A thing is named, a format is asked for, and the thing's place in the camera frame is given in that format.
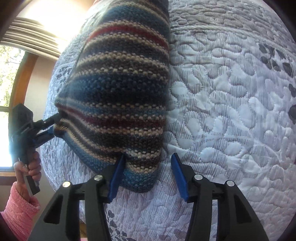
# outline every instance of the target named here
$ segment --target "wall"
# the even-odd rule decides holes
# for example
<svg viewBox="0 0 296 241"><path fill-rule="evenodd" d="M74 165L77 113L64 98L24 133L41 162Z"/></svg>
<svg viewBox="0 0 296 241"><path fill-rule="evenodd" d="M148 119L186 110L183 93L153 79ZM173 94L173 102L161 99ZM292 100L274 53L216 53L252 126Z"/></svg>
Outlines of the wall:
<svg viewBox="0 0 296 241"><path fill-rule="evenodd" d="M25 106L28 107L34 113L34 121L43 118L49 82L52 75L55 62L38 57L35 67L33 69L27 93L25 98ZM40 181L40 192L35 196L38 198L41 206L41 212L46 207L47 203L54 194L54 190L51 188L48 179L42 170L42 178ZM5 208L6 202L9 198L10 186L0 186L0 210Z"/></svg>

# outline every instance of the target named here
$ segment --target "fabric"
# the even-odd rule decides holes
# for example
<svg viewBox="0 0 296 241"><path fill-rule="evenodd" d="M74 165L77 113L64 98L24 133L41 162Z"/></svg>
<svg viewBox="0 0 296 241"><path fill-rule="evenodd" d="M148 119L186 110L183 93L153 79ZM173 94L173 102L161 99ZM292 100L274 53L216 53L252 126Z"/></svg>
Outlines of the fabric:
<svg viewBox="0 0 296 241"><path fill-rule="evenodd" d="M18 241L0 214L0 241Z"/></svg>
<svg viewBox="0 0 296 241"><path fill-rule="evenodd" d="M27 202L18 193L13 183L6 208L1 215L19 241L26 241L33 226L33 217L40 210L40 204L34 196Z"/></svg>
<svg viewBox="0 0 296 241"><path fill-rule="evenodd" d="M94 172L127 157L121 185L157 178L168 86L168 12L158 1L113 4L88 37L55 105L63 138Z"/></svg>
<svg viewBox="0 0 296 241"><path fill-rule="evenodd" d="M192 204L180 198L171 172L177 152L211 181L235 181L276 241L296 211L295 42L274 12L247 0L169 3L169 101L159 175L144 194L119 188L106 206L112 238L184 240ZM89 26L55 66L45 118L57 112L53 101L93 31ZM94 175L61 138L44 144L41 157L55 190L65 180L82 183ZM82 220L84 213L81 203ZM217 217L213 202L211 241Z"/></svg>

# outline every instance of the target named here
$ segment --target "blue stripe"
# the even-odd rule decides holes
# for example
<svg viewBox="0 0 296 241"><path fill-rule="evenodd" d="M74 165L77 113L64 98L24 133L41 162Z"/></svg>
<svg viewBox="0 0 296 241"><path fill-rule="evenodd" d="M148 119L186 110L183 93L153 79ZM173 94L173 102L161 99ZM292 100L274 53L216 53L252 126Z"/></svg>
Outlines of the blue stripe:
<svg viewBox="0 0 296 241"><path fill-rule="evenodd" d="M158 171L149 174L140 174L125 169L121 186L133 192L144 193L150 191L157 179Z"/></svg>
<svg viewBox="0 0 296 241"><path fill-rule="evenodd" d="M80 112L83 113L92 113L92 114L123 114L123 113L128 113L130 115L163 115L165 113L165 110L156 110L156 109L148 109L148 110L144 110L144 109L139 109L139 108L112 108L112 107L90 107L90 106L86 106L83 104L80 104L78 102L76 102L75 100L72 99L66 99L66 100L59 100L56 99L55 103L59 103L60 105L63 106L68 106L70 108L74 108L74 109L78 109Z"/></svg>
<svg viewBox="0 0 296 241"><path fill-rule="evenodd" d="M114 8L111 8L109 11L106 12L106 14L104 14L100 21L100 24L116 20L127 20L140 23L144 26L148 26L156 30L161 35L163 35L167 41L169 39L170 28L168 23L165 23L158 17L137 7L116 6Z"/></svg>
<svg viewBox="0 0 296 241"><path fill-rule="evenodd" d="M160 80L128 74L94 74L75 78L59 93L82 102L165 103L167 84Z"/></svg>
<svg viewBox="0 0 296 241"><path fill-rule="evenodd" d="M59 137L63 138L65 142L69 145L69 147L74 150L75 154L79 157L79 159L95 173L101 173L102 169L111 165L107 162L100 161L92 157L91 155L87 154L85 151L83 151L81 147L70 138L69 134L66 131L62 136ZM155 171L149 174L140 174L134 173L129 169L125 169L123 172L123 179L120 185L134 192L148 192L153 188L156 182L157 173L158 172Z"/></svg>

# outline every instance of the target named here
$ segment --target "metal rivet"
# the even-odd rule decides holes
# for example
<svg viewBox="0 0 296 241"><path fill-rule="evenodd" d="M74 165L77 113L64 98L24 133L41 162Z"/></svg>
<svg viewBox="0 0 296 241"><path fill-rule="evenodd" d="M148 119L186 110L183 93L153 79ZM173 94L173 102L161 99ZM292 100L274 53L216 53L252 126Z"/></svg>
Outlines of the metal rivet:
<svg viewBox="0 0 296 241"><path fill-rule="evenodd" d="M234 186L234 182L231 181L231 180L227 181L226 184L227 184L228 186L230 186L230 187L233 187L233 186Z"/></svg>
<svg viewBox="0 0 296 241"><path fill-rule="evenodd" d="M102 176L102 175L96 175L96 176L94 177L94 179L95 179L96 181L100 181L100 180L103 179L103 176Z"/></svg>
<svg viewBox="0 0 296 241"><path fill-rule="evenodd" d="M67 187L69 187L70 185L71 185L71 182L68 182L68 181L63 183L63 187L64 187L64 188L67 188Z"/></svg>
<svg viewBox="0 0 296 241"><path fill-rule="evenodd" d="M201 180L202 179L202 175L201 174L195 174L194 175L194 179L195 180Z"/></svg>

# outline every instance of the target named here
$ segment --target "hand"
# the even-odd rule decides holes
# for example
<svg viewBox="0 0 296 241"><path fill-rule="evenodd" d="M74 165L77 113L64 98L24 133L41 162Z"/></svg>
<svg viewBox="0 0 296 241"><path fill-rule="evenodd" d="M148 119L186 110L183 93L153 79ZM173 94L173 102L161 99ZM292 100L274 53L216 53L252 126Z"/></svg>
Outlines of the hand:
<svg viewBox="0 0 296 241"><path fill-rule="evenodd" d="M32 155L32 160L29 162L29 170L28 168L22 163L18 161L14 164L15 169L15 176L17 178L17 183L15 185L18 193L23 197L24 200L27 202L30 201L29 191L26 187L26 183L24 180L24 174L32 176L34 181L40 181L41 179L41 160L39 158L39 153L35 151Z"/></svg>

